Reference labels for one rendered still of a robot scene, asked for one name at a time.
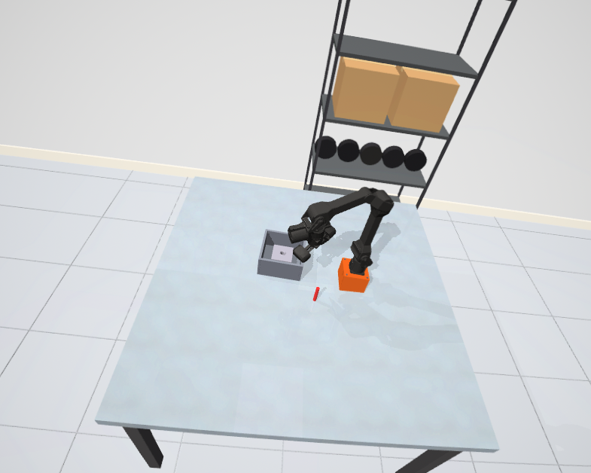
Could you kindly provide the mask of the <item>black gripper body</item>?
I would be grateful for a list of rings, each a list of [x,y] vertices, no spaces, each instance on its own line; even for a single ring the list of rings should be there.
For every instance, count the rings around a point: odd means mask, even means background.
[[[331,226],[331,227],[325,229],[324,236],[321,239],[315,240],[311,236],[309,236],[309,239],[306,240],[309,245],[305,248],[302,247],[301,245],[298,245],[293,250],[293,255],[295,257],[297,257],[302,263],[305,263],[311,257],[310,252],[314,248],[317,249],[325,241],[324,240],[325,237],[329,236],[329,238],[331,238],[335,234],[336,234],[336,229],[333,226]]]

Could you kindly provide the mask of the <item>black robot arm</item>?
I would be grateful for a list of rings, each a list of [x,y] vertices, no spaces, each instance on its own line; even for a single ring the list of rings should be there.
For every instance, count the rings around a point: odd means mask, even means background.
[[[288,236],[291,243],[306,241],[309,236],[315,240],[321,239],[325,229],[331,227],[330,220],[335,215],[364,203],[370,204],[371,212],[360,239],[352,242],[350,248],[354,257],[349,262],[350,273],[364,276],[367,267],[373,264],[370,258],[373,238],[382,218],[389,214],[395,205],[385,190],[362,187],[359,191],[336,200],[311,204],[301,217],[302,222],[289,226]]]

